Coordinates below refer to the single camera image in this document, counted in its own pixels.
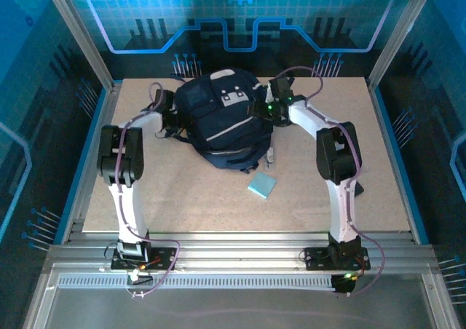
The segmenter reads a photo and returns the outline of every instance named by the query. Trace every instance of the wire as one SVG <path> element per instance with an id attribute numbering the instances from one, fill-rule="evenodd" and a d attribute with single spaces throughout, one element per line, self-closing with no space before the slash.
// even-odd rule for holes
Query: wire
<path id="1" fill-rule="evenodd" d="M 117 245 L 117 243 L 115 243 L 115 242 L 108 243 L 107 246 L 105 247 L 105 250 L 103 251 L 103 257 L 106 258 L 107 260 L 112 259 L 112 258 L 107 258 L 107 251 L 112 245 Z"/>
<path id="2" fill-rule="evenodd" d="M 294 67 L 287 68 L 284 71 L 281 71 L 275 78 L 280 78 L 283 74 L 288 73 L 289 71 L 295 71 L 296 69 L 304 69 L 306 71 L 310 71 L 310 72 L 314 73 L 319 78 L 319 82 L 320 82 L 319 89 L 317 89 L 317 91 L 313 92 L 311 95 L 309 95 L 306 98 L 305 106 L 307 108 L 307 103 L 309 102 L 309 100 L 322 91 L 322 89 L 323 89 L 323 79 L 322 79 L 322 76 L 320 75 L 319 72 L 317 72 L 315 69 L 313 69 L 311 67 L 307 67 L 307 66 L 294 66 Z"/>
<path id="3" fill-rule="evenodd" d="M 305 106 L 307 109 L 309 109 L 309 111 L 311 113 L 313 113 L 315 116 L 317 116 L 318 118 L 322 119 L 325 123 L 329 124 L 329 125 L 332 125 L 334 127 L 338 127 L 341 132 L 343 133 L 344 137 L 346 138 L 347 142 L 348 142 L 348 145 L 349 145 L 349 148 L 351 150 L 351 154 L 352 154 L 352 157 L 353 159 L 355 160 L 355 165 L 356 165 L 356 173 L 355 175 L 350 178 L 348 181 L 347 181 L 347 184 L 346 184 L 346 206 L 347 206 L 347 220 L 348 220 L 348 224 L 350 225 L 350 227 L 352 228 L 352 230 L 358 235 L 358 236 L 361 236 L 362 238 L 368 240 L 369 242 L 372 242 L 374 243 L 378 249 L 380 250 L 380 253 L 382 255 L 382 263 L 380 265 L 380 268 L 379 268 L 379 271 L 377 272 L 377 275 L 374 277 L 374 279 L 369 283 L 367 284 L 363 289 L 360 289 L 360 290 L 357 290 L 353 293 L 351 293 L 350 295 L 348 296 L 357 296 L 357 295 L 360 295 L 361 293 L 364 293 L 366 292 L 368 289 L 370 289 L 374 283 L 381 277 L 382 275 L 382 272 L 384 271 L 384 267 L 385 267 L 385 254 L 384 254 L 384 250 L 382 249 L 382 247 L 380 246 L 380 244 L 368 237 L 367 235 L 365 235 L 363 232 L 359 231 L 354 222 L 352 221 L 351 219 L 351 206 L 350 206 L 350 202 L 351 202 L 351 195 L 350 195 L 350 188 L 351 188 L 351 183 L 353 181 L 356 181 L 358 178 L 359 178 L 359 175 L 360 175 L 360 172 L 361 172 L 361 165 L 360 165 L 360 162 L 359 162 L 359 156 L 358 156 L 358 153 L 356 152 L 356 147 L 355 147 L 355 144 L 352 142 L 352 139 L 350 137 L 350 134 L 347 132 L 347 130 L 339 123 L 337 122 L 333 122 L 332 120 L 330 119 L 327 119 L 326 116 L 324 116 L 323 114 L 321 114 L 318 110 L 314 109 L 313 107 L 308 107 L 308 101 L 313 98 L 314 96 L 316 96 L 319 92 L 322 91 L 323 89 L 323 79 L 322 79 L 322 76 L 319 75 L 318 72 L 314 71 L 314 69 L 310 68 L 310 67 L 307 67 L 307 66 L 295 66 L 295 67 L 290 67 L 290 68 L 287 68 L 285 69 L 283 72 L 279 73 L 276 78 L 282 76 L 283 74 L 287 73 L 288 71 L 292 71 L 292 70 L 296 70 L 296 69 L 305 69 L 305 70 L 308 70 L 308 71 L 312 71 L 315 73 L 315 75 L 317 77 L 319 77 L 319 80 L 320 80 L 320 88 L 312 93 L 309 97 L 307 97 L 306 99 L 306 103 L 305 103 Z"/>
<path id="4" fill-rule="evenodd" d="M 162 94 L 163 94 L 163 86 L 159 83 L 159 82 L 153 82 L 150 86 L 149 86 L 149 99 L 151 100 L 151 106 L 155 103 L 155 98 L 154 96 L 152 95 L 152 87 L 154 85 L 157 85 L 159 88 L 160 88 L 160 99 L 159 99 L 159 102 L 157 104 L 157 107 L 160 106 L 160 103 L 162 102 Z"/>
<path id="5" fill-rule="evenodd" d="M 143 236 L 140 236 L 140 235 L 136 234 L 133 231 L 133 229 L 131 228 L 131 226 L 129 225 L 129 223 L 127 222 L 126 217 L 125 217 L 125 212 L 123 210 L 123 197 L 122 197 L 123 190 L 122 190 L 122 184 L 119 181 L 119 170 L 120 170 L 120 167 L 122 165 L 122 155 L 123 155 L 123 147 L 125 145 L 125 135 L 126 135 L 127 130 L 129 129 L 129 127 L 131 126 L 131 124 L 133 122 L 135 122 L 136 120 L 144 118 L 145 116 L 149 115 L 150 113 L 155 111 L 160 106 L 160 104 L 162 103 L 162 95 L 163 95 L 164 90 L 163 90 L 163 86 L 159 82 L 154 82 L 154 83 L 152 83 L 150 85 L 150 87 L 149 87 L 149 98 L 151 98 L 151 100 L 153 99 L 152 93 L 151 93 L 151 88 L 154 85 L 157 85 L 160 88 L 161 93 L 160 93 L 159 100 L 157 100 L 157 102 L 155 102 L 155 100 L 154 100 L 154 104 L 151 106 L 151 108 L 148 111 L 143 112 L 143 113 L 135 116 L 128 123 L 126 123 L 126 125 L 123 127 L 122 134 L 121 134 L 121 137 L 119 139 L 119 148 L 118 148 L 118 154 L 116 155 L 116 165 L 115 165 L 115 184 L 116 184 L 116 187 L 118 188 L 118 205 L 119 205 L 119 210 L 117 210 L 117 212 L 119 213 L 120 218 L 122 219 L 122 222 L 126 226 L 127 230 L 134 237 L 136 237 L 136 238 L 138 238 L 138 239 L 140 239 L 140 240 L 142 240 L 144 242 L 149 242 L 149 243 L 152 243 L 152 242 L 156 242 L 156 243 L 169 242 L 169 243 L 175 243 L 176 244 L 176 252 L 175 252 L 175 255 L 173 257 L 173 260 L 172 260 L 171 264 L 168 266 L 168 269 L 164 273 L 162 278 L 160 278 L 159 282 L 157 282 L 149 290 L 147 290 L 145 292 L 141 292 L 139 294 L 136 294 L 135 292 L 131 293 L 128 289 L 126 289 L 128 293 L 133 295 L 133 297 L 137 296 L 137 297 L 141 297 L 141 298 L 143 298 L 145 295 L 148 295 L 148 294 L 152 293 L 153 291 L 155 291 L 165 281 L 165 279 L 168 277 L 168 274 L 173 270 L 173 268 L 175 266 L 175 262 L 178 260 L 178 256 L 179 256 L 180 249 L 181 249 L 181 245 L 180 245 L 180 242 L 178 240 L 174 240 L 174 239 L 151 239 L 151 238 L 143 237 Z"/>

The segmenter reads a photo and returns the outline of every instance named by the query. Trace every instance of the pin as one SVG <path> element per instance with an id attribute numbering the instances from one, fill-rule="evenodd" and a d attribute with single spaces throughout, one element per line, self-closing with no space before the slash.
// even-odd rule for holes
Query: pin
<path id="1" fill-rule="evenodd" d="M 86 98 L 83 97 L 81 94 L 79 94 L 79 92 L 77 92 L 77 91 L 75 92 L 75 96 L 77 96 L 78 99 L 81 100 L 82 105 L 87 109 L 87 111 L 88 111 L 89 113 L 92 114 L 92 107 L 89 105 L 89 103 L 87 102 Z"/>
<path id="2" fill-rule="evenodd" d="M 312 67 L 312 72 L 311 72 L 311 76 L 317 76 L 317 74 L 315 75 L 315 72 L 317 71 L 317 60 L 314 61 L 314 65 Z"/>
<path id="3" fill-rule="evenodd" d="M 396 142 L 401 142 L 404 140 L 405 136 L 409 135 L 410 132 L 413 130 L 413 127 L 411 125 L 408 125 L 406 129 L 401 133 L 396 136 Z"/>
<path id="4" fill-rule="evenodd" d="M 445 282 L 445 284 L 447 283 L 458 283 L 458 282 L 464 282 L 465 279 L 462 279 L 462 280 L 449 280 L 448 282 Z"/>
<path id="5" fill-rule="evenodd" d="M 320 76 L 324 76 L 323 75 L 323 70 L 324 70 L 326 64 L 327 64 L 326 60 L 322 61 L 322 67 L 320 67 L 320 71 L 319 71 Z"/>
<path id="6" fill-rule="evenodd" d="M 409 107 L 407 111 L 403 109 L 403 111 L 401 112 L 401 114 L 403 116 L 401 118 L 398 116 L 397 120 L 395 120 L 393 122 L 393 125 L 392 125 L 393 128 L 395 128 L 395 125 L 397 125 L 399 122 L 401 122 L 409 114 L 409 112 L 411 112 L 412 110 L 413 110 L 412 107 Z"/>
<path id="7" fill-rule="evenodd" d="M 86 81 L 86 79 L 84 78 L 81 78 L 81 81 L 84 83 L 84 85 L 86 86 L 86 88 L 89 90 L 89 92 L 91 93 L 91 95 L 94 97 L 95 101 L 97 102 L 98 100 L 98 95 L 97 93 L 94 91 L 93 88 L 91 88 L 90 86 L 90 82 Z"/>
<path id="8" fill-rule="evenodd" d="M 45 234 L 40 233 L 40 232 L 37 231 L 36 229 L 34 229 L 34 230 L 32 231 L 32 235 L 35 236 L 35 237 L 42 237 L 42 238 L 45 238 L 45 239 L 49 239 L 49 240 L 51 240 L 51 241 L 53 242 L 53 238 L 48 237 L 48 236 L 46 236 Z"/>
<path id="9" fill-rule="evenodd" d="M 410 140 L 412 140 L 414 138 L 414 134 L 411 133 L 409 135 L 409 137 L 405 140 L 405 142 L 403 142 L 401 145 L 400 145 L 400 149 L 402 149 Z"/>
<path id="10" fill-rule="evenodd" d="M 439 265 L 443 265 L 445 263 L 448 263 L 448 262 L 459 262 L 459 256 L 458 255 L 455 255 L 453 258 L 451 258 L 450 260 L 446 260 L 446 261 L 442 261 L 442 262 L 439 262 L 438 264 Z"/>
<path id="11" fill-rule="evenodd" d="M 343 64 L 343 61 L 340 60 L 340 61 L 338 62 L 338 68 L 336 69 L 335 77 L 337 77 L 338 74 L 340 73 L 340 68 L 341 68 L 341 65 L 342 65 L 342 64 Z"/>
<path id="12" fill-rule="evenodd" d="M 328 69 L 328 67 L 330 66 L 330 60 L 331 60 L 332 56 L 333 56 L 333 53 L 332 53 L 332 52 L 329 52 L 329 53 L 328 53 L 328 61 L 327 61 L 327 63 L 326 63 L 327 66 L 325 67 L 325 70 L 324 70 L 324 72 L 323 72 L 323 75 L 324 75 L 324 76 L 327 74 L 327 69 Z"/>
<path id="13" fill-rule="evenodd" d="M 199 76 L 199 73 L 197 72 L 196 54 L 191 54 L 191 57 L 194 60 L 194 68 L 196 68 L 196 76 Z"/>
<path id="14" fill-rule="evenodd" d="M 181 73 L 180 60 L 178 59 L 178 58 L 180 57 L 180 55 L 174 54 L 174 56 L 175 56 L 175 59 L 176 59 L 176 64 L 178 65 L 178 70 L 179 70 L 180 73 Z"/>
<path id="15" fill-rule="evenodd" d="M 445 267 L 444 269 L 442 269 L 442 271 L 445 271 L 446 269 L 455 269 L 457 267 L 462 267 L 462 266 L 466 266 L 466 263 L 462 263 L 460 265 L 454 265 L 454 266 L 450 266 L 450 267 Z"/>
<path id="16" fill-rule="evenodd" d="M 331 64 L 331 67 L 328 69 L 328 73 L 327 73 L 327 76 L 328 76 L 328 77 L 332 76 L 332 75 L 331 75 L 331 71 L 332 71 L 332 69 L 333 69 L 333 65 L 335 65 L 335 61 L 333 61 L 333 60 L 330 61 L 330 64 Z"/>
<path id="17" fill-rule="evenodd" d="M 407 113 L 407 112 L 406 112 L 406 109 L 403 109 L 403 110 L 401 111 L 400 115 L 398 116 L 398 118 L 395 119 L 395 121 L 392 123 L 392 127 L 394 127 L 395 124 L 397 124 L 398 121 L 399 121 L 400 119 L 402 119 L 401 117 L 402 117 L 403 115 L 405 115 L 406 113 Z"/>
<path id="18" fill-rule="evenodd" d="M 84 107 L 81 101 L 79 101 L 79 107 L 81 107 L 82 110 L 87 114 L 87 116 L 92 119 L 91 115 L 89 114 L 89 111 Z"/>
<path id="19" fill-rule="evenodd" d="M 41 227 L 41 226 L 39 226 L 39 225 L 36 225 L 36 224 L 33 223 L 31 220 L 27 220 L 27 221 L 26 221 L 26 226 L 30 226 L 30 227 L 33 226 L 33 227 L 36 227 L 37 229 L 40 229 L 40 230 L 42 230 L 42 231 L 45 231 L 45 232 L 47 232 L 47 233 L 50 233 L 50 234 L 55 235 L 54 232 L 49 231 L 48 229 L 45 229 L 44 227 Z"/>
<path id="20" fill-rule="evenodd" d="M 39 243 L 42 243 L 42 244 L 45 244 L 45 245 L 50 245 L 50 243 L 47 243 L 47 242 L 44 242 L 43 240 L 40 240 L 40 239 L 37 239 L 37 238 L 33 238 L 31 236 L 28 236 L 28 234 L 26 232 L 23 232 L 21 234 L 21 238 L 23 239 L 30 239 L 30 240 L 33 240 L 34 242 L 39 242 Z"/>
<path id="21" fill-rule="evenodd" d="M 86 101 L 92 106 L 92 108 L 96 107 L 97 106 L 97 103 L 95 103 L 93 97 L 91 96 L 91 94 L 87 93 L 86 90 L 84 90 L 82 88 L 82 85 L 79 84 L 78 85 L 78 89 L 81 91 L 81 93 L 83 94 L 84 98 L 86 99 Z"/>
<path id="22" fill-rule="evenodd" d="M 465 270 L 464 270 L 464 269 L 460 269 L 459 272 L 443 274 L 443 278 L 445 278 L 445 277 L 451 277 L 451 276 L 461 276 L 461 277 L 464 277 L 465 274 L 466 274 L 466 273 L 465 273 Z"/>
<path id="23" fill-rule="evenodd" d="M 181 64 L 181 70 L 183 71 L 183 77 L 186 78 L 186 70 L 184 69 L 184 61 L 181 61 L 180 64 Z"/>
<path id="24" fill-rule="evenodd" d="M 184 62 L 186 63 L 186 67 L 188 67 L 188 54 L 183 54 Z"/>
<path id="25" fill-rule="evenodd" d="M 45 222 L 45 221 L 42 220 L 41 218 L 37 218 L 37 222 L 38 222 L 38 223 L 41 223 L 42 225 L 45 225 L 45 226 L 47 226 L 47 227 L 50 227 L 51 229 L 57 229 L 57 227 L 52 226 L 50 223 Z"/>
<path id="26" fill-rule="evenodd" d="M 51 216 L 55 216 L 58 220 L 61 219 L 60 216 L 58 216 L 58 215 L 56 215 L 56 214 L 54 214 L 54 213 L 51 213 L 49 210 L 47 210 L 46 207 L 42 207 L 42 208 L 41 208 L 41 211 L 42 211 L 43 213 L 48 213 L 48 214 L 50 214 Z"/>
<path id="27" fill-rule="evenodd" d="M 52 221 L 53 223 L 56 223 L 56 224 L 58 224 L 58 223 L 60 222 L 60 221 L 56 221 L 55 219 L 49 218 L 48 216 L 46 216 L 46 215 L 40 213 L 39 211 L 36 210 L 35 207 L 33 207 L 33 208 L 31 209 L 31 214 L 32 214 L 32 215 L 39 215 L 39 216 L 41 216 L 41 217 L 47 219 L 48 221 Z"/>
<path id="28" fill-rule="evenodd" d="M 414 116 L 412 116 L 410 119 L 408 119 L 403 126 L 399 126 L 397 130 L 395 130 L 395 137 L 400 134 L 407 126 L 411 124 L 411 122 L 414 120 Z"/>
<path id="29" fill-rule="evenodd" d="M 36 248 L 36 249 L 40 249 L 40 250 L 43 250 L 43 251 L 47 251 L 47 252 L 49 251 L 48 249 L 45 249 L 44 247 L 39 247 L 38 245 L 35 245 L 35 244 L 32 243 L 32 242 L 29 242 L 29 243 L 28 243 L 28 246 L 29 246 L 29 247 L 34 247 L 34 248 Z"/>
<path id="30" fill-rule="evenodd" d="M 191 77 L 194 78 L 194 71 L 192 69 L 193 62 L 189 61 L 189 68 L 191 69 Z"/>
<path id="31" fill-rule="evenodd" d="M 332 71 L 332 76 L 335 76 L 335 70 L 336 70 L 336 67 L 338 65 L 338 62 L 340 61 L 340 57 L 342 56 L 343 54 L 341 52 L 339 52 L 338 54 L 336 54 L 336 62 L 335 62 L 335 66 L 333 67 L 333 71 Z"/>
<path id="32" fill-rule="evenodd" d="M 172 65 L 173 65 L 173 70 L 175 71 L 175 75 L 177 76 L 178 72 L 176 71 L 176 61 L 172 61 Z"/>
<path id="33" fill-rule="evenodd" d="M 325 54 L 322 53 L 322 52 L 321 52 L 320 55 L 319 55 L 319 56 L 320 56 L 320 59 L 319 59 L 319 63 L 317 64 L 317 69 L 316 69 L 317 72 L 319 71 L 320 64 L 322 63 L 322 58 L 324 57 L 324 55 L 325 55 Z"/>

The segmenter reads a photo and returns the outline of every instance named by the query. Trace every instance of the small light blue square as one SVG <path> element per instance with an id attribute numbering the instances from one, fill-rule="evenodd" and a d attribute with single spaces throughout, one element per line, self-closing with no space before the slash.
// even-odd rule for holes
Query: small light blue square
<path id="1" fill-rule="evenodd" d="M 294 17 L 294 16 L 296 16 L 296 11 L 297 11 L 297 9 L 295 7 L 289 7 L 287 9 L 286 15 L 288 17 Z"/>
<path id="2" fill-rule="evenodd" d="M 288 0 L 278 0 L 278 6 L 284 7 L 288 3 Z"/>
<path id="3" fill-rule="evenodd" d="M 128 0 L 129 7 L 139 7 L 139 3 L 137 0 Z"/>
<path id="4" fill-rule="evenodd" d="M 183 4 L 184 7 L 192 7 L 191 0 L 181 0 L 181 3 Z"/>
<path id="5" fill-rule="evenodd" d="M 267 0 L 269 7 L 276 7 L 278 5 L 278 0 Z"/>
<path id="6" fill-rule="evenodd" d="M 299 0 L 288 0 L 289 7 L 296 7 L 299 4 Z"/>
<path id="7" fill-rule="evenodd" d="M 276 183 L 277 180 L 274 178 L 271 178 L 264 173 L 256 173 L 253 180 L 249 183 L 248 189 L 262 198 L 267 199 Z"/>
<path id="8" fill-rule="evenodd" d="M 309 0 L 299 0 L 298 5 L 300 7 L 306 7 L 309 4 Z"/>
<path id="9" fill-rule="evenodd" d="M 94 5 L 94 8 L 96 9 L 102 9 L 107 7 L 107 3 L 104 0 L 94 0 L 92 2 L 92 5 Z"/>
<path id="10" fill-rule="evenodd" d="M 118 1 L 108 0 L 107 5 L 108 5 L 108 7 L 112 8 L 112 9 L 116 9 L 116 8 L 118 8 Z"/>
<path id="11" fill-rule="evenodd" d="M 296 16 L 299 16 L 299 17 L 307 16 L 307 8 L 306 7 L 299 7 L 296 10 Z"/>

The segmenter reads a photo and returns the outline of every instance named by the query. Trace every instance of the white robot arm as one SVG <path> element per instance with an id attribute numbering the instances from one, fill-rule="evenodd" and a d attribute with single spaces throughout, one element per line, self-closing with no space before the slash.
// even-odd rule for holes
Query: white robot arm
<path id="1" fill-rule="evenodd" d="M 351 123 L 338 123 L 323 116 L 302 96 L 294 96 L 288 80 L 273 79 L 269 85 L 273 98 L 270 103 L 263 101 L 250 107 L 253 116 L 278 119 L 282 124 L 297 124 L 305 129 L 317 141 L 317 168 L 325 180 L 331 206 L 331 228 L 328 250 L 336 268 L 354 259 L 361 251 L 355 225 L 355 176 L 356 164 L 348 150 L 348 143 L 335 126 L 344 126 L 355 143 L 360 157 L 355 129 Z M 123 212 L 119 206 L 119 195 L 114 180 L 116 156 L 121 130 L 119 126 L 105 126 L 100 139 L 98 170 L 108 184 L 113 195 L 119 219 L 119 241 L 117 250 L 121 259 L 130 261 L 149 261 L 150 243 L 138 236 L 145 237 L 148 229 L 143 220 L 141 201 L 138 196 L 138 179 L 143 172 L 143 140 L 162 131 L 170 121 L 163 111 L 152 111 L 133 122 L 125 136 L 124 156 L 120 167 L 119 180 L 122 184 L 122 206 L 127 223 L 122 219 Z"/>
<path id="2" fill-rule="evenodd" d="M 312 113 L 308 108 L 313 106 L 308 105 L 306 102 L 300 100 L 293 103 L 288 108 L 288 116 L 290 121 L 294 124 L 299 125 L 306 130 L 315 140 L 317 140 L 317 132 L 322 129 L 331 129 L 332 126 L 319 118 L 315 113 Z M 337 121 L 329 119 L 328 121 L 337 123 Z M 355 221 L 355 187 L 356 180 L 350 183 L 350 203 L 347 206 L 347 182 L 350 178 L 340 181 L 336 184 L 332 180 L 325 180 L 328 187 L 328 193 L 330 195 L 330 210 L 331 210 L 331 227 L 330 235 L 338 242 L 350 242 L 354 240 L 358 235 L 350 226 L 348 221 L 347 211 L 349 209 L 351 221 Z"/>

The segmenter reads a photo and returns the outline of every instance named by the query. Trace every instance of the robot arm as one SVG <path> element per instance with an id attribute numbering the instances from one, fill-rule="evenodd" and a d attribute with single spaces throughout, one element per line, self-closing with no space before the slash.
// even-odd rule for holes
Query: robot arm
<path id="1" fill-rule="evenodd" d="M 114 177 L 119 141 L 125 124 L 119 126 L 106 125 L 102 128 L 98 172 L 103 176 L 114 199 L 119 224 L 116 248 L 120 258 L 122 260 L 148 262 L 151 250 L 150 243 L 144 242 L 141 238 L 130 233 L 128 227 L 138 236 L 145 237 L 149 233 L 143 219 L 142 203 L 139 197 L 139 185 L 141 183 L 138 180 L 141 178 L 144 169 L 143 141 L 145 138 L 162 131 L 163 115 L 157 111 L 152 111 L 135 120 L 126 132 L 119 179 L 122 187 L 122 207 L 127 224 L 122 218 L 123 212 L 119 206 L 120 193 Z"/>
<path id="2" fill-rule="evenodd" d="M 319 141 L 317 146 L 322 146 L 322 134 L 332 134 L 332 126 L 316 116 L 315 113 L 312 113 L 308 108 L 312 106 L 309 105 L 306 107 L 305 101 L 300 100 L 293 103 L 288 108 L 288 115 L 290 121 L 294 124 L 302 127 L 306 132 L 308 132 L 315 140 Z M 328 121 L 337 123 L 337 121 L 328 119 Z M 344 147 L 343 144 L 340 144 L 338 141 L 332 141 L 332 146 L 335 146 L 335 151 L 342 150 Z M 322 158 L 319 158 L 317 155 L 317 160 L 320 161 L 317 163 L 319 167 L 320 174 L 323 175 L 322 171 L 325 171 L 326 166 L 331 165 L 330 161 L 325 161 Z M 349 225 L 347 211 L 349 210 L 349 215 L 351 221 L 355 220 L 355 187 L 356 180 L 350 183 L 349 191 L 349 207 L 347 206 L 347 183 L 350 178 L 341 180 L 341 178 L 329 178 L 325 180 L 325 183 L 328 187 L 328 193 L 330 195 L 330 210 L 331 210 L 331 228 L 330 235 L 333 239 L 340 242 L 351 242 L 357 238 L 356 232 Z"/>

